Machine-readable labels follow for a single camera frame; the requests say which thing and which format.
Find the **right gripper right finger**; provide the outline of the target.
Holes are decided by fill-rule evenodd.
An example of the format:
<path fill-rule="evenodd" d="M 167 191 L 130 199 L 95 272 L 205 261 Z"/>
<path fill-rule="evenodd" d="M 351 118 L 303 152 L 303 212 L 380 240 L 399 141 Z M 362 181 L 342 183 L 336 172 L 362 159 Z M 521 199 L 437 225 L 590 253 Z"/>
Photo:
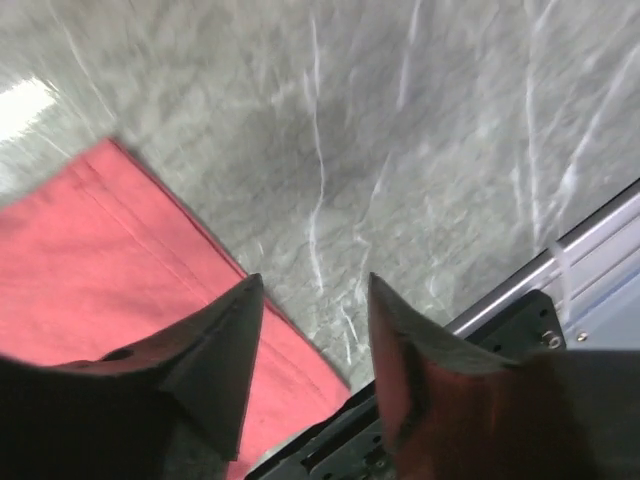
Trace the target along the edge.
<path fill-rule="evenodd" d="M 635 479 L 639 355 L 488 352 L 369 278 L 382 438 L 401 479 Z"/>

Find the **pink red t shirt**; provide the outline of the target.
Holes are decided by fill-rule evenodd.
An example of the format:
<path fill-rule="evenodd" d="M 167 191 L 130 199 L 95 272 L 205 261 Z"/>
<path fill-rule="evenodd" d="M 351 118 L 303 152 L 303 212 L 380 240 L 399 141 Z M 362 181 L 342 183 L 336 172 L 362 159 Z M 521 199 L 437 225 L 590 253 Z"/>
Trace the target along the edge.
<path fill-rule="evenodd" d="M 194 313 L 243 278 L 177 198 L 103 140 L 1 211 L 1 350 L 40 365 L 94 360 Z M 349 389 L 272 305 L 238 459 L 182 445 L 172 479 L 241 479 L 333 414 Z"/>

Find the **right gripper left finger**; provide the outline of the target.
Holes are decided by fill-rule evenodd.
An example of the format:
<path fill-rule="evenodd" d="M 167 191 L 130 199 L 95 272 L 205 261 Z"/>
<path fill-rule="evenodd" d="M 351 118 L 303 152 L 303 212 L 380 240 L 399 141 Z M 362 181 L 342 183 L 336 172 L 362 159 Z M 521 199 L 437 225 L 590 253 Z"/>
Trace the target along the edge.
<path fill-rule="evenodd" d="M 253 274 L 94 361 L 1 359 L 5 479 L 159 479 L 179 430 L 238 457 L 264 310 Z"/>

